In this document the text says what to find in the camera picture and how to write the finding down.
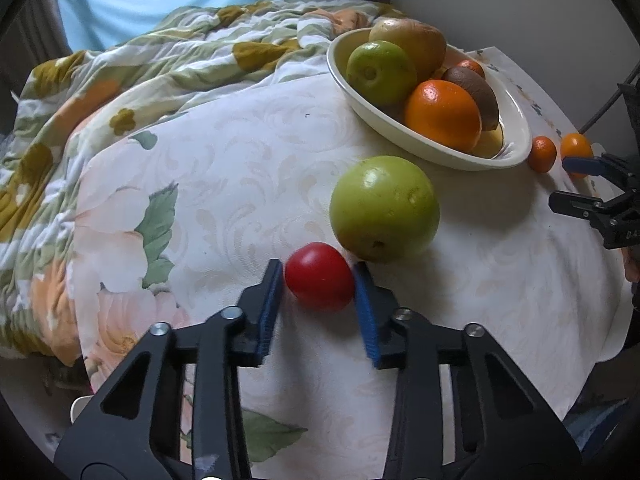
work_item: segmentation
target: metal screw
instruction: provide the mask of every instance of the metal screw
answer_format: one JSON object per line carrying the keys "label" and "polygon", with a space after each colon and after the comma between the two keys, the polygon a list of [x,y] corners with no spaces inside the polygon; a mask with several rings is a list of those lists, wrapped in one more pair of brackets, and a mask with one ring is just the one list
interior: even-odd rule
{"label": "metal screw", "polygon": [[465,326],[465,332],[471,337],[482,337],[486,330],[484,329],[484,326],[478,325],[478,323],[470,323]]}
{"label": "metal screw", "polygon": [[242,309],[239,306],[228,306],[222,311],[222,317],[225,319],[238,319],[242,316]]}
{"label": "metal screw", "polygon": [[164,321],[161,321],[160,323],[152,325],[152,327],[149,329],[149,332],[151,332],[151,335],[164,335],[169,332],[170,329],[171,325],[165,323]]}
{"label": "metal screw", "polygon": [[408,308],[398,308],[395,312],[394,312],[394,319],[397,319],[398,321],[408,321],[411,319],[411,316],[414,313],[411,312]]}

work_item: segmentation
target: white container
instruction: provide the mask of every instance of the white container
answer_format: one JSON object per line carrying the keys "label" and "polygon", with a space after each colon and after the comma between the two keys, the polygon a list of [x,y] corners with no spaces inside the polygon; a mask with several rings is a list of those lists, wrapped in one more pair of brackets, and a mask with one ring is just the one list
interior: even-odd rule
{"label": "white container", "polygon": [[[512,168],[529,156],[531,132],[527,120],[514,97],[491,69],[485,68],[484,72],[486,81],[494,90],[498,100],[500,123],[504,131],[503,149],[494,158],[468,155],[427,139],[367,102],[347,83],[344,74],[349,56],[356,47],[369,41],[370,30],[370,28],[361,28],[338,36],[329,47],[327,61],[334,81],[344,92],[351,108],[380,135],[424,160],[456,170],[481,171]],[[448,46],[444,66],[449,68],[463,59],[471,58]]]}

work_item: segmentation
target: orange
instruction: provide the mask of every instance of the orange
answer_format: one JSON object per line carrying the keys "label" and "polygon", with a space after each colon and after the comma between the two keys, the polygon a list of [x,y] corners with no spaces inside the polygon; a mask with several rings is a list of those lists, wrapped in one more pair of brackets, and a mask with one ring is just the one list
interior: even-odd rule
{"label": "orange", "polygon": [[417,86],[404,106],[404,124],[444,146],[470,152],[480,139],[478,105],[463,88],[434,79]]}
{"label": "orange", "polygon": [[477,61],[474,61],[473,59],[463,59],[456,66],[473,70],[478,75],[481,75],[482,79],[486,79],[482,65],[480,65],[480,63],[478,63]]}
{"label": "orange", "polygon": [[548,137],[539,136],[533,139],[527,162],[533,171],[546,173],[553,167],[557,155],[554,142]]}
{"label": "orange", "polygon": [[[587,158],[593,158],[593,150],[591,149],[591,143],[582,134],[566,134],[560,142],[560,159],[562,160],[566,156],[585,156]],[[580,173],[570,173],[574,178],[583,178],[586,175]]]}

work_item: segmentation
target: red tomato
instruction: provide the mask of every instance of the red tomato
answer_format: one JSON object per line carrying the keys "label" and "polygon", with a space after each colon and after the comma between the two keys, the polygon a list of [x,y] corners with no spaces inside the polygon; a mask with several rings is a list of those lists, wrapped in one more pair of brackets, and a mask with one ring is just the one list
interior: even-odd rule
{"label": "red tomato", "polygon": [[336,249],[322,242],[312,242],[294,252],[284,266],[284,279],[300,303],[314,310],[340,310],[355,292],[349,264]]}

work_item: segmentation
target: tablecloth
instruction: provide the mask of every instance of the tablecloth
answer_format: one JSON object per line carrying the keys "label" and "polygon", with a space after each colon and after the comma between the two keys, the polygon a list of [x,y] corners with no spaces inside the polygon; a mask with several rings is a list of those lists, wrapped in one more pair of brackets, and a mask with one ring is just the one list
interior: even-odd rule
{"label": "tablecloth", "polygon": [[[534,135],[558,142],[574,130],[504,54],[476,55],[512,86]],[[269,258],[286,260],[315,240],[339,247],[328,221],[332,189],[356,161],[382,153],[423,168],[441,223],[420,258],[371,265],[377,283],[436,324],[485,325],[564,416],[630,296],[618,251],[604,250],[587,222],[553,214],[547,200],[554,189],[607,194],[610,186],[574,184],[559,162],[544,175],[526,164],[481,173],[430,164],[366,126],[329,75],[200,105],[90,161],[78,209],[94,210],[94,231],[76,236],[71,283],[94,386],[153,322],[201,322],[257,283]],[[114,222],[138,227],[113,233]],[[126,242],[113,248],[123,254],[97,252],[102,231]],[[141,251],[153,253],[148,268],[138,268]],[[372,368],[352,307],[316,314],[287,294],[271,354],[240,374],[247,413],[289,435],[274,436],[277,453],[259,455],[254,476],[380,478],[395,378]],[[448,400],[444,409],[450,460]]]}

